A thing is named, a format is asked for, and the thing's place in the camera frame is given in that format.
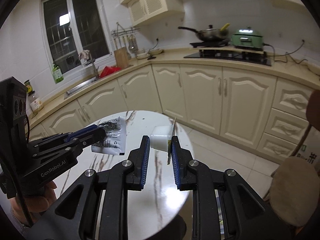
drawer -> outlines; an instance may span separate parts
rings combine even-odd
[[[306,118],[306,109],[313,89],[286,79],[278,79],[273,108]]]
[[[258,145],[257,151],[284,161],[291,155],[296,146],[297,145],[294,143],[264,133]]]
[[[273,108],[265,132],[298,144],[308,125],[309,122],[302,118]]]

white marble table top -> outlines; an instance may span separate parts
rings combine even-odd
[[[104,122],[119,116],[126,117],[127,137],[124,156],[93,153],[86,147],[77,158],[78,164],[65,172],[55,183],[57,197],[61,195],[85,170],[97,172],[110,169],[126,160],[133,149],[140,147],[143,135],[150,136],[155,126],[171,125],[173,119],[150,111],[129,111],[113,114],[94,122]],[[193,153],[192,144],[183,127],[176,124],[176,135],[181,148]],[[150,149],[147,181],[144,189],[128,192],[128,237],[130,240],[143,240],[164,228],[179,212],[188,191],[179,191],[174,182],[172,163],[167,165],[167,153]]]

sink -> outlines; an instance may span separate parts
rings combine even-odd
[[[85,88],[85,87],[93,84],[94,82],[96,82],[96,81],[98,81],[98,80],[99,80],[99,78],[93,77],[93,78],[88,79],[88,80],[82,82],[81,84],[79,84],[79,85],[71,88],[70,90],[68,90],[68,91],[64,94],[64,99],[66,99],[67,97],[69,97],[69,96],[73,95],[74,93],[80,91],[81,89],[83,89],[83,88]]]

pan handle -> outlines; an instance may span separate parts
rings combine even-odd
[[[188,30],[188,31],[192,31],[194,33],[198,33],[198,31],[196,29],[192,29],[192,28],[188,28],[188,27],[179,26],[178,29],[180,29],[180,30]]]

human hand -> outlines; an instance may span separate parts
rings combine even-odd
[[[51,181],[44,186],[44,195],[43,196],[30,196],[25,197],[25,201],[30,212],[33,222],[37,221],[37,218],[33,213],[40,213],[46,211],[53,202],[57,200],[54,189],[57,188],[57,185]],[[10,203],[12,206],[13,214],[15,217],[24,225],[27,225],[28,222],[23,214],[20,202],[17,197],[11,198]]]

